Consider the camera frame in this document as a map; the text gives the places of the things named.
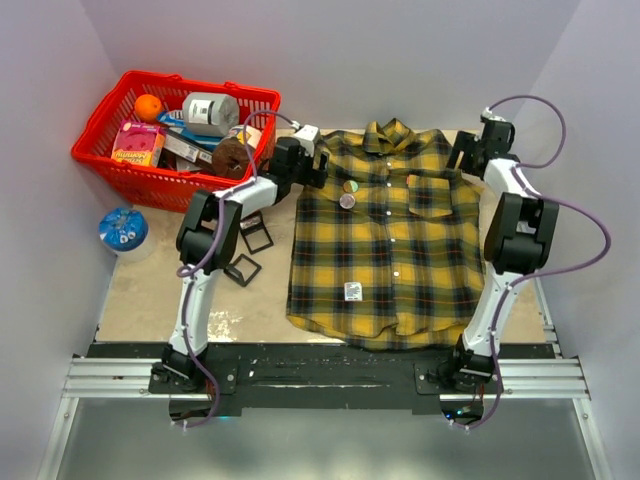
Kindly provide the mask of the yellow plaid shirt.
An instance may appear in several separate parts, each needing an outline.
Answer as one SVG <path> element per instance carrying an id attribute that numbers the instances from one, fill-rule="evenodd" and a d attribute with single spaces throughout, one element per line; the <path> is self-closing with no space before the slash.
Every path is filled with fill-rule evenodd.
<path id="1" fill-rule="evenodd" d="M 373 122 L 319 149 L 328 177 L 296 203 L 287 320 L 374 350 L 456 343 L 485 272 L 480 194 L 446 168 L 443 132 Z M 348 180 L 359 186 L 350 210 L 339 204 Z"/>

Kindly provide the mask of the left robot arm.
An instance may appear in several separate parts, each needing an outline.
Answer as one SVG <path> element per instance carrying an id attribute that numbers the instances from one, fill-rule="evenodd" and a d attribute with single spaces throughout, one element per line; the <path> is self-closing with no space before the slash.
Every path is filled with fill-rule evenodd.
<path id="1" fill-rule="evenodd" d="M 235 254 L 241 221 L 271 207 L 291 186 L 323 187 L 328 157 L 318 154 L 319 138 L 277 140 L 267 168 L 226 190 L 197 191 L 176 238 L 182 290 L 174 330 L 152 369 L 160 381 L 196 392 L 213 381 L 204 365 L 215 284 Z"/>

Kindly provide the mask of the round green white brooch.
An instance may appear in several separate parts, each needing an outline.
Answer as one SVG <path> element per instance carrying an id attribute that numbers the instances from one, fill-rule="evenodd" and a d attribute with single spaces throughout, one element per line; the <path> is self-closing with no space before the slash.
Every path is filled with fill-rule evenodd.
<path id="1" fill-rule="evenodd" d="M 358 184 L 354 180 L 348 180 L 344 183 L 343 189 L 346 193 L 355 193 L 358 191 Z"/>

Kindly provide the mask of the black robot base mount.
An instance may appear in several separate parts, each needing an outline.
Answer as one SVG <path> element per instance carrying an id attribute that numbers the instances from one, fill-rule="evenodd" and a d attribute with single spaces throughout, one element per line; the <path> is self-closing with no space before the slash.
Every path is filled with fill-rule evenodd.
<path id="1" fill-rule="evenodd" d="M 212 343 L 204 365 L 213 381 L 186 392 L 152 374 L 153 394 L 185 395 L 172 416 L 203 414 L 194 397 L 202 394 L 222 416 L 245 408 L 409 410 L 429 414 L 447 394 L 460 400 L 446 408 L 448 418 L 481 415 L 481 401 L 500 391 L 496 375 L 473 391 L 447 387 L 443 371 L 454 348 L 427 347 L 374 352 L 344 344 Z"/>

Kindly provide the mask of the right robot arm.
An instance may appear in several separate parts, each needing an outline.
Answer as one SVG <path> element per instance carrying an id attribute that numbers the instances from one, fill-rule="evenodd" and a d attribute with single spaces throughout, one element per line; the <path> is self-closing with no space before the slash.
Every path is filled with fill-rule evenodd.
<path id="1" fill-rule="evenodd" d="M 459 393 L 473 391 L 497 374 L 511 309 L 530 276 L 546 264 L 559 213 L 559 205 L 540 197 L 510 153 L 514 125 L 493 114 L 481 122 L 481 134 L 457 134 L 447 163 L 483 180 L 498 198 L 484 243 L 488 279 L 443 371 L 443 383 Z"/>

